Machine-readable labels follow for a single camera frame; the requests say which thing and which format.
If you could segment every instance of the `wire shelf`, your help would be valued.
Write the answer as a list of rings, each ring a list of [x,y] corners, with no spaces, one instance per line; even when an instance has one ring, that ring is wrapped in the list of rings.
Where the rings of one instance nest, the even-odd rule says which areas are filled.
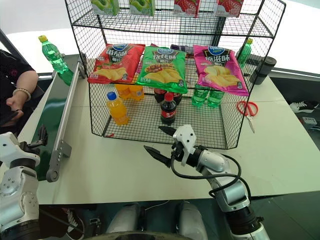
[[[156,0],[154,16],[132,15],[128,0],[119,0],[120,13],[116,16],[94,14],[89,0],[65,0],[65,4],[87,75],[93,71],[95,58],[107,43],[159,47],[210,45],[231,49],[240,55],[251,38],[251,55],[242,69],[249,93],[255,82],[251,78],[268,55],[286,8],[281,0],[245,0],[239,17],[226,18],[215,16],[215,0],[202,0],[198,18],[189,18],[173,14],[173,0]],[[197,145],[236,148],[244,120],[236,104],[248,101],[249,97],[225,93],[219,108],[211,108],[206,103],[195,107],[191,105],[191,97],[198,74],[193,58],[186,59],[185,79],[188,93],[177,107],[172,126],[191,124],[197,135]],[[106,138],[172,144],[172,138],[158,128],[162,126],[161,110],[153,88],[144,86],[143,89],[146,93],[143,100],[124,101],[129,124],[117,126],[106,107],[107,93],[116,92],[114,84],[89,84],[92,133]]]

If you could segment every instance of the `white table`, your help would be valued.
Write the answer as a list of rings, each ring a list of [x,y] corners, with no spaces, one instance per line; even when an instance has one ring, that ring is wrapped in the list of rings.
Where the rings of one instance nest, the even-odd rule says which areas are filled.
[[[176,177],[143,148],[152,146],[169,156],[170,145],[93,135],[88,96],[87,81],[79,80],[64,138],[72,146],[71,157],[62,161],[57,182],[39,183],[40,204],[210,197],[206,180]],[[44,97],[30,117],[20,141],[32,139],[45,100]],[[250,100],[259,106],[259,113],[253,118],[255,134],[244,119],[238,147],[218,152],[240,163],[242,177],[253,196],[319,191],[320,152],[272,81],[267,78],[255,86]],[[190,166],[176,164],[176,168],[188,175],[197,174]]]

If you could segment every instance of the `orange juice bottle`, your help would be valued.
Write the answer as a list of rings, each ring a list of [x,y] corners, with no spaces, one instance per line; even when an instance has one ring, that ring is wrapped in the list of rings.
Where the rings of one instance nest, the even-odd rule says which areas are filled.
[[[144,93],[143,86],[131,85],[129,88],[131,92],[131,98],[133,98],[136,101],[140,101],[141,99],[144,99],[145,93]]]
[[[131,97],[130,88],[127,84],[115,84],[116,91],[122,99],[128,99]]]
[[[117,97],[114,91],[108,92],[106,96],[108,98],[106,105],[115,123],[117,125],[128,124],[127,108],[122,102],[122,99]]]

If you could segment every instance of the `green bottle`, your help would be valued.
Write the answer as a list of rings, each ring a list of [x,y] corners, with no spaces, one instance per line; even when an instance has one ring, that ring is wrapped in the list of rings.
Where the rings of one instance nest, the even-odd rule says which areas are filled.
[[[52,64],[53,69],[58,73],[59,77],[65,82],[65,84],[70,86],[74,73],[62,59],[58,48],[49,42],[45,35],[41,35],[38,38],[42,43],[42,53]]]
[[[244,45],[243,51],[240,56],[238,56],[238,63],[241,69],[244,68],[246,61],[251,54],[251,44],[253,43],[253,39],[249,38]]]
[[[215,89],[211,90],[208,97],[208,106],[211,108],[219,107],[224,95],[225,95],[224,91],[219,91]]]
[[[191,98],[191,103],[193,106],[200,107],[205,103],[206,97],[208,95],[208,88],[196,84],[193,96]]]

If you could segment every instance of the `green snack box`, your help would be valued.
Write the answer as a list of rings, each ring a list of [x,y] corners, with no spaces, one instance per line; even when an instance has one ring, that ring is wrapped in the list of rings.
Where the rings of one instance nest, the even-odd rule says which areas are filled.
[[[186,52],[167,47],[147,46],[137,84],[186,94]]]
[[[133,15],[154,16],[155,0],[129,0],[130,12]]]
[[[115,16],[119,13],[118,0],[91,0],[92,9],[95,14]]]

